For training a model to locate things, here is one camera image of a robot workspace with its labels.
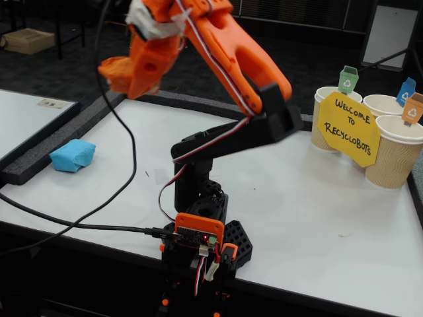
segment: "white panel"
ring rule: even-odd
[[[408,47],[417,11],[378,5],[363,62],[375,63]],[[402,69],[405,54],[382,65]]]
[[[117,112],[137,141],[137,176],[84,223],[163,227],[168,221],[157,194],[173,175],[172,145],[230,120],[133,100]],[[83,139],[97,145],[90,166],[71,174],[49,165],[25,185],[1,192],[68,221],[94,209],[130,176],[131,144],[111,114]],[[423,232],[408,186],[375,190],[357,164],[315,150],[310,139],[300,131],[276,145],[214,160],[210,177],[229,194],[227,221],[239,220],[253,245],[252,260],[237,278],[395,316],[423,316]],[[173,191],[165,190],[162,202],[175,216]],[[0,220],[47,232],[63,228],[2,201]],[[67,235],[161,258],[160,241],[140,233],[72,229]]]
[[[63,108],[38,103],[55,100]],[[0,90],[0,160],[68,110],[74,102]]]

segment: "yellow sign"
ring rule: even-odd
[[[331,147],[348,155],[361,167],[375,164],[381,132],[363,104],[333,92],[321,102],[319,129]]]

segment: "black table edge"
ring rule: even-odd
[[[19,237],[25,237],[29,240],[39,241],[45,239],[52,234],[49,232],[30,229],[20,225],[14,225],[11,223],[6,223],[0,221],[0,232],[5,232],[8,234],[13,234]],[[60,236],[53,239],[51,242],[46,243],[47,246],[56,246],[60,248],[67,248],[69,250],[83,252],[90,255],[101,256],[103,258],[110,258],[112,260],[118,260],[126,262],[129,264],[140,265],[148,269],[153,269],[155,271],[162,271],[161,260],[150,258],[147,256],[142,256],[139,254],[111,248],[108,246],[103,246],[101,244],[96,244],[93,242],[87,242],[84,240],[79,240],[76,238],[71,238],[68,236]],[[160,242],[157,241],[157,249],[159,249]],[[262,297],[268,297],[271,299],[281,300],[284,302],[289,302],[292,304],[297,304],[300,306],[306,306],[309,308],[324,310],[327,312],[341,314],[343,316],[365,316],[365,317],[381,317],[381,316],[392,316],[383,314],[380,312],[374,312],[371,310],[366,310],[364,308],[359,308],[355,306],[350,306],[347,304],[342,304],[339,302],[332,302],[330,300],[320,299],[317,297],[312,297],[309,295],[303,295],[284,289],[279,289],[275,287],[270,287],[263,284],[258,284],[255,282],[245,281],[242,279],[235,279],[229,281],[227,286],[232,289],[246,291],[248,293],[256,294]]]

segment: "orange robot arm segment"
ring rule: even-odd
[[[161,78],[167,73],[180,51],[180,36],[144,41],[135,34],[129,57],[106,59],[98,68],[114,91],[136,99],[148,92],[157,92]]]
[[[171,14],[191,10],[185,35],[247,116],[261,113],[262,102],[244,74],[257,86],[277,83],[285,100],[292,88],[270,56],[230,15],[229,0],[175,0]]]
[[[146,18],[167,30],[180,28],[176,31],[190,39],[246,116],[262,112],[262,101],[246,77],[257,87],[277,83],[285,100],[291,97],[288,80],[231,16],[229,0],[133,0],[131,6],[144,9],[142,18],[133,15],[135,23]],[[150,24],[145,25],[148,32]],[[134,35],[130,56],[107,59],[99,71],[112,90],[137,98],[159,89],[161,77],[175,63],[182,43],[177,32],[147,39],[131,22],[130,28]]]

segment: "cardboard box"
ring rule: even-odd
[[[0,46],[7,51],[34,54],[55,45],[54,33],[25,28],[1,37]]]

